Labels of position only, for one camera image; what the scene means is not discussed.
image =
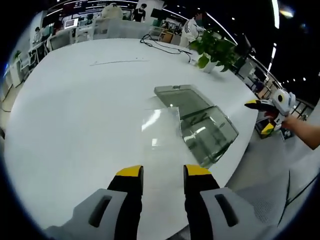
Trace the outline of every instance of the green leaves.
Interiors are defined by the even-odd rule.
[[[204,69],[205,66],[209,63],[209,58],[206,55],[203,55],[202,57],[199,58],[198,60],[198,67],[200,69]]]
[[[209,60],[212,63],[218,62],[216,66],[223,66],[221,72],[227,71],[236,61],[235,45],[226,39],[217,39],[214,32],[217,30],[208,29],[203,33],[201,39],[197,39],[189,46],[190,49],[196,50],[199,55],[206,53],[210,55],[202,56],[198,61],[199,68],[204,68]]]

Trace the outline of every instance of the desk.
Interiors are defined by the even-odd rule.
[[[231,71],[216,67],[207,74],[188,60],[139,39],[100,39],[52,51],[37,65],[12,107],[4,157],[21,202],[40,227],[63,225],[117,171],[144,163],[140,113],[159,107],[157,86],[193,84],[229,116],[239,136],[210,168],[226,185],[254,130],[258,112],[244,103],[255,95]],[[196,160],[182,139],[180,146],[182,176],[183,164]],[[162,187],[143,195],[138,239],[167,239],[188,224],[183,178]]]

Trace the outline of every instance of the computer monitor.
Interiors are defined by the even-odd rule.
[[[165,11],[154,8],[151,17],[159,20],[164,20],[167,18],[167,14]]]
[[[65,21],[65,23],[64,23],[64,29],[69,29],[69,28],[77,27],[77,26],[78,26],[78,21],[79,21],[78,18]]]

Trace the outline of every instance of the window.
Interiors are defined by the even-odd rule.
[[[296,108],[296,111],[300,114],[302,114],[303,110],[305,109],[306,105],[303,102],[300,102],[298,107]]]
[[[310,114],[313,112],[313,109],[311,107],[306,107],[306,109],[303,111],[303,115],[306,115],[307,117],[310,116]]]

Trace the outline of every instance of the office chair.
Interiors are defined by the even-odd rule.
[[[33,68],[35,68],[36,54],[22,52],[19,54],[18,59],[20,63],[20,72],[23,73],[25,72],[25,69],[27,69],[26,74],[23,76],[23,80],[26,80]]]
[[[93,40],[96,39],[106,39],[107,38],[107,31],[110,24],[110,18],[97,18],[93,23],[93,33],[92,38]]]
[[[48,38],[50,51],[62,48],[72,43],[72,29],[61,30]]]

